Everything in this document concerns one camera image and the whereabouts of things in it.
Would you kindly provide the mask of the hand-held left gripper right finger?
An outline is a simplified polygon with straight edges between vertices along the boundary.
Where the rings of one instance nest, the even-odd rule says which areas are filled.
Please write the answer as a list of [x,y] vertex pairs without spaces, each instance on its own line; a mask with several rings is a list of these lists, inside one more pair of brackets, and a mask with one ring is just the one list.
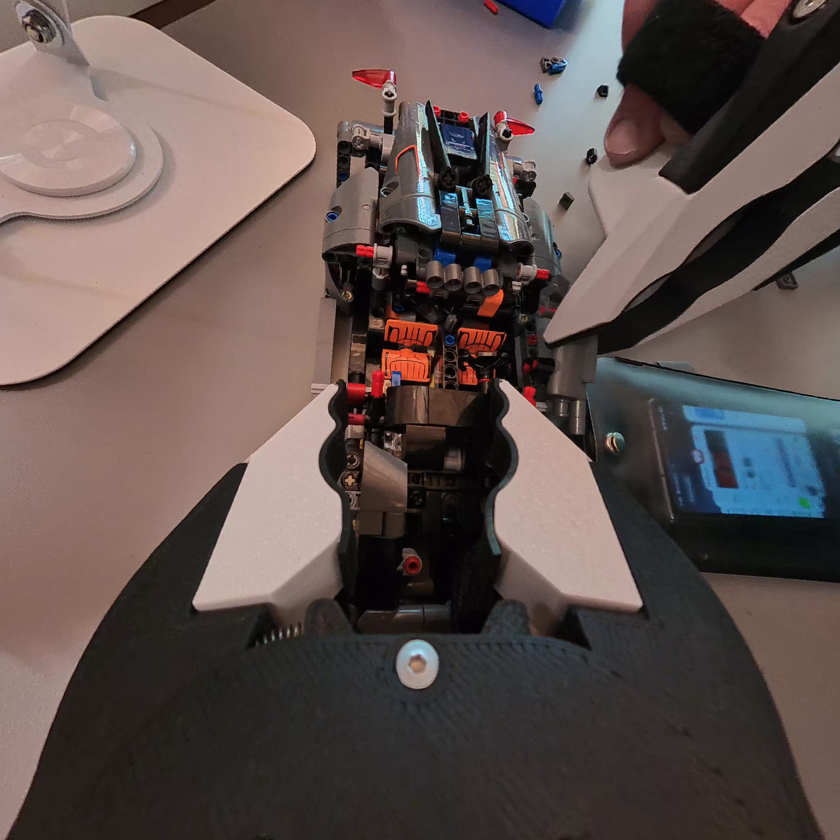
[[499,594],[529,615],[572,606],[638,613],[643,602],[591,461],[512,385],[502,381],[500,392],[516,463],[493,503]]

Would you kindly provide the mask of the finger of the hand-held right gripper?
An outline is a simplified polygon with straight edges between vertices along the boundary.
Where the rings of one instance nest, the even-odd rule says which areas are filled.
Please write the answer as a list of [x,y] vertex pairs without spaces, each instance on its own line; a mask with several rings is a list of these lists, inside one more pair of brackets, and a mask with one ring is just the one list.
[[721,307],[838,246],[838,191],[792,191],[752,203],[703,255],[604,327],[600,355],[635,345]]
[[839,79],[825,77],[699,191],[650,178],[571,287],[544,333],[553,348],[613,321],[714,227],[787,185],[838,142]]

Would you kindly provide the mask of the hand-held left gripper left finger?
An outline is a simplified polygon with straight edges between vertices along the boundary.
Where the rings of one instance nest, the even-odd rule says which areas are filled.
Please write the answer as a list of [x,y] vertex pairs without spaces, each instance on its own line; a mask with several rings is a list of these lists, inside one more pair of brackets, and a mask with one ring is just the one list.
[[340,592],[347,422],[346,385],[331,384],[250,456],[196,590],[198,612],[264,605],[303,615]]

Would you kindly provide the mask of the grey orange lego car model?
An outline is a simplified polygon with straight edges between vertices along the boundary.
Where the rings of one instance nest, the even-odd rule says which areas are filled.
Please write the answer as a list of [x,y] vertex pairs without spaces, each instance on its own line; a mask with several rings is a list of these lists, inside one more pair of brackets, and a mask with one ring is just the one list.
[[398,101],[393,69],[352,78],[382,116],[339,122],[322,234],[325,294],[350,324],[337,601],[358,634],[477,633],[499,597],[488,528],[511,466],[497,388],[581,448],[591,435],[585,397],[549,393],[543,321],[569,286],[536,166],[508,154],[534,128]]

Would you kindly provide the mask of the person's right hand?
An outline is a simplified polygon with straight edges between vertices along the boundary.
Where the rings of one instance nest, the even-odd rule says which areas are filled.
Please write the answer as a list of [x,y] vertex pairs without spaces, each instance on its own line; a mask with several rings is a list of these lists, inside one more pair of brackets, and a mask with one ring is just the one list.
[[616,166],[684,144],[732,97],[787,1],[626,1],[622,99],[604,150]]

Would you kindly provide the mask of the phone on black holder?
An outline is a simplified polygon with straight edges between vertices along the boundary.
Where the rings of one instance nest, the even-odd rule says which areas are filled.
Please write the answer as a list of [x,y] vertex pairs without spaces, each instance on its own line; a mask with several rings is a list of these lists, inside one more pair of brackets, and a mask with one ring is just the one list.
[[[676,517],[669,514],[649,402],[670,400],[838,425],[838,519]],[[827,398],[600,359],[587,388],[595,459],[667,531],[699,570],[806,581],[839,580],[839,403]]]

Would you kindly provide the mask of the smartphone with lit screen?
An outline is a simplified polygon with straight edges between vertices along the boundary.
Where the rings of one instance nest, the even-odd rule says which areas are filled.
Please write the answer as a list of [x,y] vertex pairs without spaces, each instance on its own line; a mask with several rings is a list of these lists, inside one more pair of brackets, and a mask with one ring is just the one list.
[[838,425],[798,416],[652,400],[676,517],[838,519]]

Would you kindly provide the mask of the blue plastic box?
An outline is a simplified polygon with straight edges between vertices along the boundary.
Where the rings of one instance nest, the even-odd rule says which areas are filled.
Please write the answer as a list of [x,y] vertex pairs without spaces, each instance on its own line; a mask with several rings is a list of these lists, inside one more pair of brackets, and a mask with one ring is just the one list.
[[564,0],[510,0],[497,1],[514,12],[524,16],[544,28],[554,28],[561,12],[568,3]]

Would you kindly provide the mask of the clear acrylic stand foot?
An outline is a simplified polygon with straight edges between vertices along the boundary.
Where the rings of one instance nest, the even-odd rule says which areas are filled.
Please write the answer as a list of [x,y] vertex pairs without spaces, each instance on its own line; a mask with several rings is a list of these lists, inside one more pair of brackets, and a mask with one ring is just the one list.
[[66,2],[12,6],[28,46],[2,57],[2,222],[100,217],[139,201],[162,172],[157,135],[98,96]]

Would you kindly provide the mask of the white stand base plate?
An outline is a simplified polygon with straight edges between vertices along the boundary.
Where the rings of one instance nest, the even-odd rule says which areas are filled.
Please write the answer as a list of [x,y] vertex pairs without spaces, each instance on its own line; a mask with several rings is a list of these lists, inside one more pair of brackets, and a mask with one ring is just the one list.
[[119,16],[70,25],[96,93],[155,132],[163,168],[115,213],[2,222],[2,385],[72,361],[316,152],[303,121],[158,29]]

